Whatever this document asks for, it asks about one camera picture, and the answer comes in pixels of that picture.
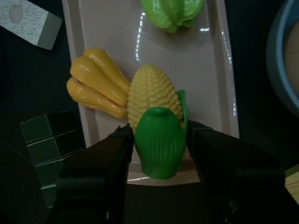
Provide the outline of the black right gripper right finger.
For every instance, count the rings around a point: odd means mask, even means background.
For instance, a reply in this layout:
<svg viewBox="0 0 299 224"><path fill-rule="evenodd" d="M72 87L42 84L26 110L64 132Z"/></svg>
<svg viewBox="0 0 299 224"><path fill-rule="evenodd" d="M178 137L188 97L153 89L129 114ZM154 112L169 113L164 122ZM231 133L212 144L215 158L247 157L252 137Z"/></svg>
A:
<svg viewBox="0 0 299 224"><path fill-rule="evenodd" d="M299 224L299 204L272 155L198 122L188 122L186 146L211 224Z"/></svg>

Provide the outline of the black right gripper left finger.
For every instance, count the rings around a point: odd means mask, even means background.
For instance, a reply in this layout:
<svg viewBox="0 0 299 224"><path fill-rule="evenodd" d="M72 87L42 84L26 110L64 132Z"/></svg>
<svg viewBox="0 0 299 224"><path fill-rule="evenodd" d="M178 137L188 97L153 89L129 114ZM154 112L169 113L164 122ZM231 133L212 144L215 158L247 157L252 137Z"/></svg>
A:
<svg viewBox="0 0 299 224"><path fill-rule="evenodd" d="M132 149L133 133L125 125L70 159L45 224L124 224Z"/></svg>

